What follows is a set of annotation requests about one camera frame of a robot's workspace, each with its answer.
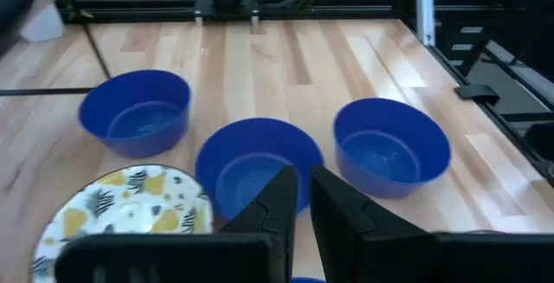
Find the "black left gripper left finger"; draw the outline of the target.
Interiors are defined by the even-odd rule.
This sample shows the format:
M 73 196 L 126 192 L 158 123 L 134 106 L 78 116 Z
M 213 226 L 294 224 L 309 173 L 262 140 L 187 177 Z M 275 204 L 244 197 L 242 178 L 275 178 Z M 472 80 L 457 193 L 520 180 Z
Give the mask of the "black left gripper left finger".
M 222 283 L 291 283 L 298 184 L 292 166 L 282 167 L 255 199 L 223 225 L 238 234 L 218 270 Z

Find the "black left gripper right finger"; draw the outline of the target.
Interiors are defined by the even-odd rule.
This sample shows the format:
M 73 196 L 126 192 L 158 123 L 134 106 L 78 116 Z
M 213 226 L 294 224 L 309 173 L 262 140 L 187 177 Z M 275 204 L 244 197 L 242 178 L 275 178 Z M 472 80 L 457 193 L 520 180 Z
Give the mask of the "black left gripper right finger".
M 311 169 L 311 217 L 327 283 L 432 283 L 433 235 L 323 166 Z

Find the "patterned yellow mini bowl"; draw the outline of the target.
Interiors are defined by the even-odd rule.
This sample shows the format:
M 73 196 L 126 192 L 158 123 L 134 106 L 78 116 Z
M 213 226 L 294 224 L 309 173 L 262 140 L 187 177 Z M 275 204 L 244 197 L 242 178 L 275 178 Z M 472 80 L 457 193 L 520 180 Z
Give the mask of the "patterned yellow mini bowl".
M 54 263 L 70 241 L 92 234 L 210 234 L 213 208 L 188 173 L 161 164 L 115 170 L 79 190 L 42 231 L 32 283 L 55 283 Z

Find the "silver aluminium post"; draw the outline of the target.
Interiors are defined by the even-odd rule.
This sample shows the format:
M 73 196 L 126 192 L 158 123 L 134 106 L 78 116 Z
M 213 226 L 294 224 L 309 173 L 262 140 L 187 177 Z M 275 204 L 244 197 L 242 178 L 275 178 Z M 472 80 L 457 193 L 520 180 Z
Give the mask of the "silver aluminium post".
M 416 34 L 427 47 L 435 45 L 435 3 L 434 0 L 415 0 Z

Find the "black aluminium table frame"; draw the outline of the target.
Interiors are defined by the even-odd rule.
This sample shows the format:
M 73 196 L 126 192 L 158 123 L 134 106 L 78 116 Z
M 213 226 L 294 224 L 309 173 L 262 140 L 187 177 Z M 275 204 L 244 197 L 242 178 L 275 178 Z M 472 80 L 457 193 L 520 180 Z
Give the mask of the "black aluminium table frame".
M 165 23 L 195 20 L 196 0 L 56 0 L 63 22 L 69 24 L 102 23 Z M 445 18 L 500 19 L 514 17 L 525 11 L 525 6 L 500 3 L 499 0 L 434 0 L 435 25 Z M 416 31 L 416 0 L 264 0 L 260 19 L 316 20 L 316 19 L 399 19 Z M 469 83 L 436 47 L 425 46 L 458 81 Z M 544 125 L 554 131 L 554 106 L 547 113 L 498 114 L 493 106 L 477 103 L 493 117 L 502 132 L 523 152 L 525 158 L 552 185 L 554 160 L 540 154 L 538 148 L 518 135 L 509 125 L 512 122 L 530 122 L 534 128 Z

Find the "green plant white pot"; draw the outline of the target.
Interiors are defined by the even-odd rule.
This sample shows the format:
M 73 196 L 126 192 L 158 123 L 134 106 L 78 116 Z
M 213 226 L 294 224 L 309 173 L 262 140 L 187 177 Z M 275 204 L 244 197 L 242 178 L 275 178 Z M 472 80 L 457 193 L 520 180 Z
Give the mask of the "green plant white pot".
M 64 36 L 65 23 L 56 0 L 35 0 L 16 32 L 28 43 L 51 41 Z

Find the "black rack white labels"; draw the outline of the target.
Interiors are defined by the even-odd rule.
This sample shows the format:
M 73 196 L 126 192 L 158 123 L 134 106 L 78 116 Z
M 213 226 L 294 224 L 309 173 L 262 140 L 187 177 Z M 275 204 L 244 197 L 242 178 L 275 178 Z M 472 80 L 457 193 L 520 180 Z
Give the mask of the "black rack white labels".
M 497 30 L 493 19 L 445 18 L 436 29 L 436 47 L 467 77 Z

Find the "black table edge clamp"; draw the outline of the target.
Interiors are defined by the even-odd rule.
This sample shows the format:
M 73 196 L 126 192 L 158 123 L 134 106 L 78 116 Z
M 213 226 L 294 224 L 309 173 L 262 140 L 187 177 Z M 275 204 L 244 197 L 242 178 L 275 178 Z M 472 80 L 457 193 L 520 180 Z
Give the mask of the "black table edge clamp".
M 454 91 L 462 100 L 472 100 L 492 106 L 495 106 L 500 99 L 500 96 L 486 85 L 464 85 L 456 87 Z

